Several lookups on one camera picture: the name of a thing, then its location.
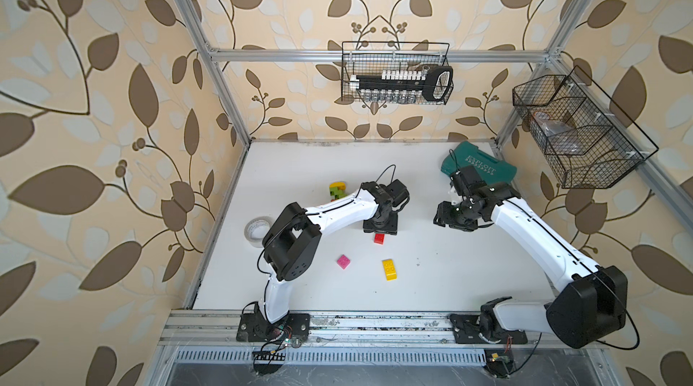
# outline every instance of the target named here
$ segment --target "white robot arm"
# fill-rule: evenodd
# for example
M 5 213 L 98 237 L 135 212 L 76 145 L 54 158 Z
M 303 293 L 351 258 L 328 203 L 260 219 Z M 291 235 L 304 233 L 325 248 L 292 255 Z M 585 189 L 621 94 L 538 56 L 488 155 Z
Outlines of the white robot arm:
M 265 320 L 275 324 L 287 315 L 292 281 L 308 269 L 323 235 L 361 220 L 364 232 L 397 234 L 397 213 L 408 201 L 407 188 L 394 180 L 388 186 L 362 183 L 358 192 L 322 206 L 301 208 L 294 202 L 284 208 L 263 239 L 261 256 L 271 266 L 259 302 Z
M 621 329 L 626 321 L 628 280 L 615 266 L 602 268 L 575 249 L 533 212 L 507 183 L 488 186 L 473 166 L 450 179 L 456 195 L 438 205 L 434 223 L 463 231 L 493 222 L 539 264 L 559 295 L 554 300 L 516 301 L 503 297 L 481 307 L 480 332 L 490 342 L 509 330 L 553 333 L 573 348 Z

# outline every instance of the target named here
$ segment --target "yellow lego piece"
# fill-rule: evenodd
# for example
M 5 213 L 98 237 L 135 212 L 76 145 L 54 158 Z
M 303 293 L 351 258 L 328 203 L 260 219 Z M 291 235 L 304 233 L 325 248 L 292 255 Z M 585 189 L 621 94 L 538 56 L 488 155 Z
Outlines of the yellow lego piece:
M 397 279 L 397 271 L 394 269 L 392 260 L 383 260 L 383 269 L 385 269 L 385 279 L 388 281 Z

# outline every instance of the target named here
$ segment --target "green tool case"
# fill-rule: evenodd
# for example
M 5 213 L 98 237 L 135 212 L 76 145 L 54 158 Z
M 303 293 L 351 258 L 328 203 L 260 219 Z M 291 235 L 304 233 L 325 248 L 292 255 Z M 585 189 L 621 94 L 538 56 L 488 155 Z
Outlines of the green tool case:
M 457 163 L 462 166 L 473 165 L 481 178 L 487 183 L 506 182 L 510 183 L 515 178 L 515 173 L 518 169 L 513 165 L 489 156 L 479 150 L 477 146 L 467 141 L 459 144 L 454 150 Z M 455 162 L 451 156 L 447 156 L 443 160 L 443 165 L 440 167 L 448 177 L 457 170 Z

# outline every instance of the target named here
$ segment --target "roll of tape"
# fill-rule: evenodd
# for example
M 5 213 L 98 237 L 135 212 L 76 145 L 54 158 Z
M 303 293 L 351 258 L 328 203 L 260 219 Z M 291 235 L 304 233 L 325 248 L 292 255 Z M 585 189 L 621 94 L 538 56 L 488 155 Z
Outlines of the roll of tape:
M 243 232 L 245 234 L 245 238 L 254 247 L 262 247 L 262 240 L 269 232 L 273 223 L 274 221 L 271 217 L 256 217 L 248 222 L 248 224 L 245 226 L 245 230 Z

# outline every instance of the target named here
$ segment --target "wire basket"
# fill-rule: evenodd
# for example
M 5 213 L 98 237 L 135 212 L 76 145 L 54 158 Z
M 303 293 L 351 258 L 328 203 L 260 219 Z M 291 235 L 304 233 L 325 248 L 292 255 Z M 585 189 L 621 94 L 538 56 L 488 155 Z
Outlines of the wire basket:
M 628 139 L 626 127 L 584 91 L 589 75 L 545 75 L 513 88 L 513 106 L 563 188 L 610 188 L 659 150 L 654 141 L 598 84 L 611 104 L 650 146 Z
M 450 45 L 391 44 L 342 43 L 342 102 L 446 104 L 454 87 Z

